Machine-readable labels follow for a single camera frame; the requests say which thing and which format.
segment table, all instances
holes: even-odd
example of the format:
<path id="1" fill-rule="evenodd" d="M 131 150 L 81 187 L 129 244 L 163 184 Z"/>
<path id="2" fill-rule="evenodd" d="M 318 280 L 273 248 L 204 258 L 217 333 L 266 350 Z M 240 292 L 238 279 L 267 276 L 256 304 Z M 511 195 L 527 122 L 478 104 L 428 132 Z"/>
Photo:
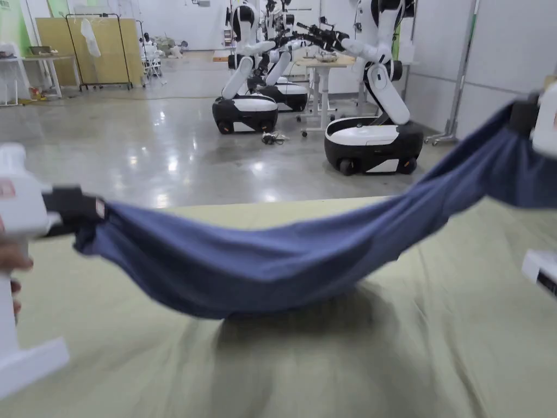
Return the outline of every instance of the table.
<path id="1" fill-rule="evenodd" d="M 377 201 L 172 212 L 250 229 Z M 226 322 L 159 306 L 72 242 L 33 243 L 35 270 L 18 274 L 22 346 L 64 336 L 70 364 L 0 401 L 2 417 L 555 416 L 557 302 L 521 273 L 527 249 L 557 249 L 555 212 L 484 200 L 354 293 Z"/>
<path id="2" fill-rule="evenodd" d="M 54 66 L 54 61 L 56 60 L 72 60 L 72 65 L 74 68 L 74 77 L 75 77 L 75 85 L 79 87 L 80 80 L 79 80 L 79 72 L 77 70 L 77 63 L 75 60 L 75 55 L 43 55 L 43 56 L 27 56 L 23 58 L 24 61 L 46 61 L 48 64 L 48 69 L 50 70 L 50 76 L 52 78 L 52 82 L 56 89 L 56 96 L 61 99 L 62 98 L 62 91 L 60 90 L 60 84 L 58 83 L 58 76 L 56 75 L 56 68 Z"/>
<path id="3" fill-rule="evenodd" d="M 23 78 L 23 81 L 25 83 L 26 88 L 30 87 L 29 84 L 29 78 L 27 77 L 27 72 L 25 71 L 25 67 L 23 65 L 24 62 L 30 62 L 30 61 L 46 61 L 46 63 L 48 64 L 48 69 L 50 72 L 50 77 L 52 79 L 52 84 L 55 87 L 56 90 L 56 96 L 61 99 L 62 98 L 62 91 L 60 89 L 60 84 L 58 83 L 58 76 L 56 75 L 56 68 L 54 66 L 54 61 L 56 60 L 72 60 L 72 64 L 74 67 L 74 76 L 75 76 L 75 82 L 76 82 L 76 86 L 79 87 L 80 85 L 80 79 L 79 79 L 79 72 L 77 71 L 77 63 L 75 60 L 75 56 L 74 55 L 33 55 L 33 56 L 25 56 L 25 57 L 14 57 L 14 58 L 6 58 L 6 59 L 1 59 L 0 60 L 0 64 L 1 63 L 17 63 L 19 66 L 19 71 L 21 73 L 21 76 Z"/>
<path id="4" fill-rule="evenodd" d="M 319 86 L 323 83 L 323 94 L 321 96 L 321 126 L 319 128 L 302 129 L 302 135 L 306 136 L 307 132 L 324 132 L 329 123 L 329 75 L 333 68 L 347 68 L 354 65 L 356 59 L 347 55 L 339 55 L 334 62 L 321 62 L 317 59 L 301 59 L 295 62 L 295 65 L 301 65 L 314 70 L 314 87 L 312 93 L 314 97 L 313 112 L 300 115 L 301 118 L 318 118 L 319 116 Z"/>

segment wooden board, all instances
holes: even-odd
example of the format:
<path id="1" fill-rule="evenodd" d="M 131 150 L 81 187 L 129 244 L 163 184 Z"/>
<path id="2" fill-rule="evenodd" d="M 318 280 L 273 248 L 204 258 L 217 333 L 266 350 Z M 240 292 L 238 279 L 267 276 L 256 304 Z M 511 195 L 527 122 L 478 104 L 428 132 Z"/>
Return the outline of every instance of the wooden board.
<path id="1" fill-rule="evenodd" d="M 58 51 L 59 55 L 74 55 L 66 20 L 62 18 L 36 19 L 41 43 Z M 54 62 L 56 75 L 61 86 L 75 86 L 74 68 L 71 60 Z"/>
<path id="2" fill-rule="evenodd" d="M 69 19 L 71 36 L 74 39 L 75 51 L 81 70 L 81 81 L 87 83 L 127 82 L 126 65 L 120 28 L 115 18 L 90 19 L 93 32 L 101 51 L 101 56 L 95 58 L 89 54 L 85 37 L 81 34 L 82 18 Z M 124 39 L 125 58 L 128 62 L 130 80 L 136 85 L 141 84 L 143 64 L 139 48 L 139 36 L 133 19 L 121 19 L 121 33 Z M 70 31 L 65 19 L 44 18 L 37 19 L 39 36 L 44 45 L 58 50 L 60 54 L 73 54 Z M 61 85 L 73 85 L 73 70 L 70 62 L 57 63 L 56 72 Z"/>

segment white robot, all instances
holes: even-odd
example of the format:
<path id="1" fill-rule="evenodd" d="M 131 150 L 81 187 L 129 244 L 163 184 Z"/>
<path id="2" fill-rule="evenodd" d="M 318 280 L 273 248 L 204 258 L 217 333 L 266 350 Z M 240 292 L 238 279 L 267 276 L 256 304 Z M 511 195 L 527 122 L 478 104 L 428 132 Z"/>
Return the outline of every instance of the white robot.
<path id="1" fill-rule="evenodd" d="M 228 60 L 235 70 L 222 96 L 213 103 L 213 117 L 222 134 L 233 132 L 270 132 L 278 118 L 277 103 L 260 93 L 248 94 L 247 79 L 260 54 L 275 48 L 273 41 L 257 42 L 259 13 L 247 0 L 234 0 L 227 16 L 238 42 L 236 53 Z"/>
<path id="2" fill-rule="evenodd" d="M 309 40 L 325 50 L 340 51 L 365 61 L 364 83 L 382 114 L 378 117 L 339 119 L 327 127 L 325 153 L 341 173 L 411 174 L 423 145 L 423 132 L 410 123 L 410 112 L 392 81 L 402 77 L 402 64 L 392 57 L 394 31 L 413 0 L 359 0 L 361 38 L 350 39 L 346 33 L 308 30 Z"/>
<path id="3" fill-rule="evenodd" d="M 248 88 L 274 99 L 279 111 L 301 112 L 309 98 L 307 90 L 282 76 L 292 61 L 292 52 L 307 45 L 303 40 L 287 36 L 294 25 L 294 15 L 286 9 L 289 4 L 290 0 L 281 0 L 281 4 L 275 0 L 267 2 L 263 33 L 276 47 L 263 55 L 254 75 L 248 79 Z"/>

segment metal pole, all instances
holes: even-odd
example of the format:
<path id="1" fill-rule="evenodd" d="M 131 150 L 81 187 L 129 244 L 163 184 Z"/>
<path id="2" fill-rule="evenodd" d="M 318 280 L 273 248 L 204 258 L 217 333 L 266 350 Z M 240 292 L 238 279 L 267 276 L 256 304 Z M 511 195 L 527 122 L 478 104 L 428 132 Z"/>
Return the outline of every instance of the metal pole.
<path id="1" fill-rule="evenodd" d="M 418 17 L 418 0 L 414 0 L 414 19 L 412 20 L 412 33 L 410 40 L 414 42 L 414 34 L 416 33 L 416 18 Z M 408 83 L 410 81 L 410 66 L 406 67 L 406 80 L 404 81 L 404 90 L 402 90 L 402 100 L 406 101 L 406 92 L 408 91 Z"/>
<path id="2" fill-rule="evenodd" d="M 439 135 L 433 135 L 424 139 L 427 144 L 429 141 L 433 142 L 436 146 L 440 142 L 455 142 L 458 141 L 456 131 L 458 128 L 458 110 L 460 109 L 460 102 L 462 92 L 464 89 L 464 80 L 466 78 L 466 70 L 468 69 L 468 59 L 470 58 L 470 50 L 472 47 L 472 34 L 474 29 L 474 19 L 476 17 L 476 10 L 480 4 L 480 0 L 472 0 L 470 3 L 470 14 L 468 15 L 468 22 L 466 27 L 466 34 L 464 37 L 464 44 L 462 45 L 462 56 L 460 59 L 460 67 L 458 68 L 458 75 L 456 77 L 455 95 L 453 97 L 453 104 L 451 107 L 451 116 L 447 119 L 445 125 L 445 132 Z"/>

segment concrete floor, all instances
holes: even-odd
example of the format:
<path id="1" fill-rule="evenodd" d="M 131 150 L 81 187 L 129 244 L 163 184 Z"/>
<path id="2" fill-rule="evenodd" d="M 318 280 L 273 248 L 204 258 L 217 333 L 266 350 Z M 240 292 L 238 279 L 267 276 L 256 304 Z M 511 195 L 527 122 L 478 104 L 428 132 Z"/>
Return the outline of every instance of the concrete floor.
<path id="1" fill-rule="evenodd" d="M 292 114 L 279 116 L 289 137 L 282 146 L 264 145 L 259 134 L 222 136 L 211 105 L 228 72 L 211 56 L 166 61 L 165 85 L 155 79 L 145 90 L 0 109 L 2 140 L 22 143 L 44 181 L 145 207 L 393 195 L 449 149 L 425 145 L 412 176 L 344 177 L 326 161 L 323 135 L 302 138 Z M 337 105 L 339 115 L 355 110 L 349 100 Z"/>

